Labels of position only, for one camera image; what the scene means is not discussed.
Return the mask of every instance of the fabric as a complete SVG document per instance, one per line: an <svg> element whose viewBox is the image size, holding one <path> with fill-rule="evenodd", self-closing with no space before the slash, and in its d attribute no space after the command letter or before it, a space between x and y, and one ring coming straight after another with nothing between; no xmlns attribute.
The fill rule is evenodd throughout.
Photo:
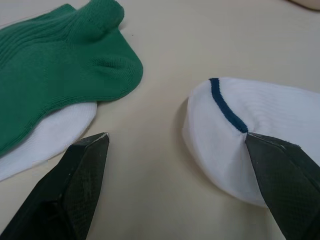
<svg viewBox="0 0 320 240"><path fill-rule="evenodd" d="M213 183L242 201L266 207L243 130L299 145L320 165L319 123L318 93L222 77L203 82L190 94L183 137Z"/></svg>
<svg viewBox="0 0 320 240"><path fill-rule="evenodd" d="M96 112L96 102L85 102L42 119L23 142L0 157L0 181L63 152L83 134Z"/></svg>
<svg viewBox="0 0 320 240"><path fill-rule="evenodd" d="M0 30L0 155L52 111L119 99L141 81L142 64L118 29L123 8L113 0L70 7Z"/></svg>

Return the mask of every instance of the navy blue stripe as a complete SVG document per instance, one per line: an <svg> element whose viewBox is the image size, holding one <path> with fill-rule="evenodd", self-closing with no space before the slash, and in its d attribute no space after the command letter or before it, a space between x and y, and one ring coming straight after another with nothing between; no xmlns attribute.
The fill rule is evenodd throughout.
<svg viewBox="0 0 320 240"><path fill-rule="evenodd" d="M220 92L219 78L210 78L211 93L225 118L240 132L247 133L247 125L230 109Z"/></svg>

